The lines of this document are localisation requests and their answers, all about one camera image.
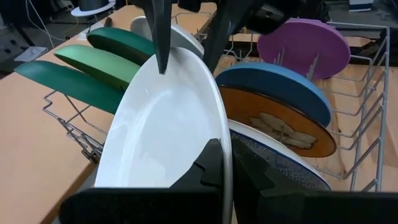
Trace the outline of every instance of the metal wire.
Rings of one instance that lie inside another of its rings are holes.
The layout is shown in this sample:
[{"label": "metal wire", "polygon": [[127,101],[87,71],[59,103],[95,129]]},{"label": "metal wire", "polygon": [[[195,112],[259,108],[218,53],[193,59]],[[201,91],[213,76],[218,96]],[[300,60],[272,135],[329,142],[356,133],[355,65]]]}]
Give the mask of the metal wire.
[{"label": "metal wire", "polygon": [[[175,15],[172,19],[174,19],[175,23],[178,24],[178,16],[184,14],[179,13]],[[203,12],[202,14],[204,15],[211,15],[210,13],[205,13]],[[362,83],[364,82],[363,88],[359,91],[358,94],[353,95],[352,93],[346,93],[342,91],[335,91],[331,89],[322,89],[325,93],[332,93],[336,95],[343,96],[345,98],[363,98],[362,103],[359,105],[358,109],[355,111],[346,111],[342,110],[341,108],[332,108],[332,111],[336,114],[344,114],[345,116],[350,116],[350,117],[355,117],[359,116],[361,117],[361,120],[358,124],[357,127],[352,127],[354,131],[351,133],[342,133],[339,131],[334,131],[334,130],[329,130],[329,132],[332,133],[332,136],[338,136],[343,137],[343,138],[348,138],[352,139],[352,144],[350,146],[338,146],[338,150],[352,150],[355,153],[354,157],[354,163],[353,166],[349,169],[349,171],[344,174],[344,175],[339,175],[335,174],[333,172],[330,172],[328,170],[323,170],[318,167],[319,171],[331,175],[333,177],[336,177],[338,179],[348,179],[351,176],[351,185],[350,185],[350,190],[355,189],[356,185],[356,179],[357,179],[357,168],[361,165],[361,163],[365,160],[365,158],[368,157],[368,155],[377,148],[378,154],[377,154],[377,163],[376,163],[376,173],[375,173],[375,178],[373,178],[370,183],[368,183],[367,186],[365,186],[362,191],[368,191],[371,190],[374,187],[374,190],[376,192],[381,191],[381,185],[382,185],[382,162],[383,162],[383,155],[384,155],[384,137],[386,134],[386,111],[387,111],[387,92],[388,92],[388,77],[389,77],[389,49],[390,49],[390,30],[388,27],[385,26],[373,26],[373,25],[366,25],[366,24],[349,24],[349,23],[342,23],[342,22],[329,22],[331,26],[336,26],[336,25],[343,25],[343,26],[348,26],[348,27],[371,27],[371,28],[377,28],[380,30],[385,29],[386,30],[386,38],[382,41],[381,46],[379,47],[379,50],[377,51],[377,54],[375,55],[374,58],[368,58],[368,57],[362,57],[362,56],[355,56],[352,55],[351,58],[356,58],[356,59],[361,59],[361,60],[366,60],[369,62],[369,66],[366,70],[366,72],[363,74],[361,78],[348,78],[348,77],[342,77],[340,75],[336,75],[332,78],[335,79],[340,79],[344,80],[345,82],[354,82],[354,83]],[[241,62],[261,62],[262,60],[259,58],[249,58],[250,53],[253,50],[253,34],[251,35],[251,42],[250,42],[250,51],[246,55],[242,55],[242,51],[239,51],[237,54],[236,50],[234,49],[234,37],[231,37],[231,48],[228,50],[224,51],[224,57],[233,57],[234,62],[231,63],[241,63]],[[201,33],[198,30],[198,33],[194,35],[200,42],[206,37],[206,33]],[[308,68],[308,74],[307,78],[311,79],[313,77],[313,71],[315,70],[315,66],[317,65],[317,60],[318,60],[319,55],[314,55],[314,61],[313,64],[310,68]],[[282,64],[284,59],[284,49],[281,49],[280,54],[278,54],[278,57],[275,59],[276,64]],[[376,71],[382,70],[380,74],[376,74]],[[376,75],[379,75],[374,84],[373,78],[376,77]],[[377,96],[377,100],[372,104],[368,105],[369,101],[371,99],[371,95],[373,93],[377,93],[377,88],[380,82],[383,82],[382,86],[382,91],[381,94]],[[50,116],[53,116],[57,121],[67,130],[67,136],[76,141],[80,147],[82,148],[82,153],[84,156],[86,156],[90,161],[97,163],[98,158],[101,156],[104,142],[99,142],[95,138],[91,137],[84,131],[82,131],[80,128],[76,127],[75,125],[72,124],[72,121],[80,117],[85,124],[88,126],[94,128],[97,132],[102,134],[104,137],[106,137],[107,132],[102,130],[101,128],[95,126],[94,124],[91,124],[87,118],[83,115],[84,112],[90,107],[87,106],[83,108],[82,110],[79,110],[72,102],[69,97],[67,97],[67,100],[71,104],[72,108],[76,111],[76,114],[74,114],[71,118],[68,119],[63,119],[54,114],[53,112],[50,111],[50,107],[53,105],[53,102],[49,100],[49,97],[53,95],[55,91],[51,92],[47,96],[44,97],[44,100],[48,103],[43,110],[49,114]],[[380,122],[380,132],[379,136],[373,141],[373,143],[364,150],[362,153],[362,145],[361,145],[361,140],[363,135],[366,133],[370,125],[372,125],[376,118],[378,116],[381,116],[381,122]]]}]

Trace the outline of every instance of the light green plate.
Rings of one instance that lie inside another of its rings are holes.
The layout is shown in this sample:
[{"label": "light green plate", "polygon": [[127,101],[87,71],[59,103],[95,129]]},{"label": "light green plate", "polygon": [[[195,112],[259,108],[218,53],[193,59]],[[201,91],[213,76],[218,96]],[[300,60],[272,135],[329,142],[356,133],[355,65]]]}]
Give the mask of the light green plate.
[{"label": "light green plate", "polygon": [[115,114],[123,92],[74,69],[45,61],[20,65],[15,71],[34,82]]},{"label": "light green plate", "polygon": [[155,54],[152,41],[123,29],[95,29],[87,35],[87,40],[97,49],[111,52],[138,65],[143,65]]},{"label": "light green plate", "polygon": [[68,45],[55,53],[59,59],[95,79],[126,90],[140,66],[115,54],[84,45]]}]

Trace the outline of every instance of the white cable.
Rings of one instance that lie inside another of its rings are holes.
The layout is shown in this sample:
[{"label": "white cable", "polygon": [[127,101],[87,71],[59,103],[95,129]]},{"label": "white cable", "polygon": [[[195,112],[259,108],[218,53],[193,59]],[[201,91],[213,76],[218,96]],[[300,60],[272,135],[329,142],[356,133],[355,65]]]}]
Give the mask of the white cable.
[{"label": "white cable", "polygon": [[[39,18],[40,22],[42,23],[42,25],[43,25],[43,27],[44,27],[44,30],[43,30],[42,28],[40,28],[38,25],[36,25],[36,24],[32,21],[32,19],[30,18],[30,15],[29,15],[29,8],[28,8],[28,6],[27,6],[28,1],[29,1],[30,5],[32,6],[33,10],[35,11],[35,13],[37,14],[37,17]],[[42,31],[43,33],[45,33],[45,34],[48,35],[48,37],[49,37],[49,39],[50,39],[50,43],[51,43],[52,48],[55,47],[55,46],[54,46],[54,43],[52,42],[52,39],[62,40],[62,41],[65,41],[65,40],[66,40],[66,39],[61,39],[61,38],[58,38],[58,37],[54,37],[54,36],[52,36],[52,35],[50,34],[49,30],[48,30],[47,27],[45,26],[45,24],[44,24],[42,18],[40,17],[39,13],[37,12],[37,10],[36,10],[36,8],[35,8],[35,6],[33,5],[33,3],[32,3],[31,0],[25,0],[25,6],[26,6],[26,14],[27,14],[28,20],[30,21],[30,23],[33,24],[33,26],[35,26],[35,27],[38,28],[40,31]]]}]

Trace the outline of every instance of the table surface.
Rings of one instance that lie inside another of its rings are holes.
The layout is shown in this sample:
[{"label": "table surface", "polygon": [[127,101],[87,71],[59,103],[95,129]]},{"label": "table surface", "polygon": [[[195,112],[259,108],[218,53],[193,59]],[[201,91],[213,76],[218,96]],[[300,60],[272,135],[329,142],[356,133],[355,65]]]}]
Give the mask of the table surface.
[{"label": "table surface", "polygon": [[[178,15],[180,26],[196,34],[205,27],[215,9],[214,4],[206,3],[201,8],[205,13],[194,14],[177,6],[172,12]],[[110,17],[114,27],[129,30],[131,21],[143,15],[135,6],[126,6]],[[89,45],[74,37],[57,48],[70,44]],[[53,55],[56,49],[39,60],[66,65]],[[0,81],[0,223],[51,223],[62,199],[76,192],[94,169],[58,121],[42,111],[46,105],[43,97],[51,91],[15,72]],[[57,115],[73,114],[63,95],[55,94],[51,100],[54,102],[51,110]],[[113,118],[96,108],[88,109],[87,117],[105,130]]]}]

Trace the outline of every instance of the dark green plate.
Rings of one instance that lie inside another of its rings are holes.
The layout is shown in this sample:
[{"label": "dark green plate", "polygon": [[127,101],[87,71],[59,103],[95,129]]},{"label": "dark green plate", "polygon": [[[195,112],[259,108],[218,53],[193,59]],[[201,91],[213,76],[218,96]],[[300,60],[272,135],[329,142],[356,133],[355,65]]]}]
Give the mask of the dark green plate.
[{"label": "dark green plate", "polygon": [[125,91],[140,66],[115,54],[84,45],[68,45],[55,53],[59,59],[95,79]]},{"label": "dark green plate", "polygon": [[34,82],[115,114],[123,92],[74,69],[45,61],[20,65],[15,71]]},{"label": "dark green plate", "polygon": [[97,49],[111,52],[138,65],[143,65],[155,54],[152,41],[123,29],[95,29],[87,35],[87,40]]}]

